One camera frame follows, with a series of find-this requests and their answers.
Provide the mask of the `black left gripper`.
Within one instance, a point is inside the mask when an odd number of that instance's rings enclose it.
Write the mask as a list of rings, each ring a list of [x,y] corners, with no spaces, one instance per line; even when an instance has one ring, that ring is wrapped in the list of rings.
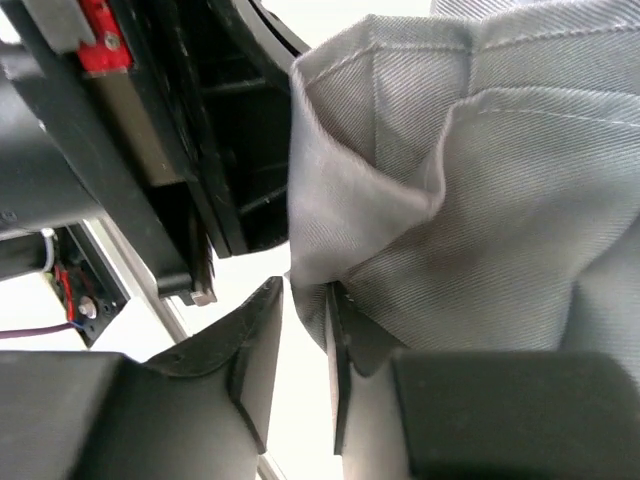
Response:
[[[288,237],[288,71],[306,44],[259,1],[5,1],[4,274],[35,234],[113,222],[160,296]]]

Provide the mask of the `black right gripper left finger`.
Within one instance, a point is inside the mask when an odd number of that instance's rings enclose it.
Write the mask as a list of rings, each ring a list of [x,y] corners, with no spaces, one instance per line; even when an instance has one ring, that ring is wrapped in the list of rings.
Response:
[[[252,479],[267,444],[283,281],[144,363],[1,356],[5,479]]]

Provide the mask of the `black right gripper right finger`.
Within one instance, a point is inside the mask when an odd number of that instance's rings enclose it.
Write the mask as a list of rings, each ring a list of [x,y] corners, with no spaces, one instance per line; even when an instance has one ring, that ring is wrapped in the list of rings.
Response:
[[[339,284],[327,354],[348,479],[639,475],[639,393],[608,356],[410,350]]]

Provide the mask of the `grey pleated skirt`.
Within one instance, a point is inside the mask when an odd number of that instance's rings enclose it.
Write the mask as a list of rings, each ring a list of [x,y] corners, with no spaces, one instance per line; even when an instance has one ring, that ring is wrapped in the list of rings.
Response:
[[[639,5],[369,16],[291,70],[290,281],[415,349],[639,366]]]

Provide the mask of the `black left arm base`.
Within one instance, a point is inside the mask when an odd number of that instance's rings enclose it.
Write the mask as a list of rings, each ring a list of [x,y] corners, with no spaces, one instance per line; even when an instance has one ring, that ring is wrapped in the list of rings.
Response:
[[[97,243],[81,225],[45,229],[44,274],[73,327],[91,348],[121,312],[128,296]]]

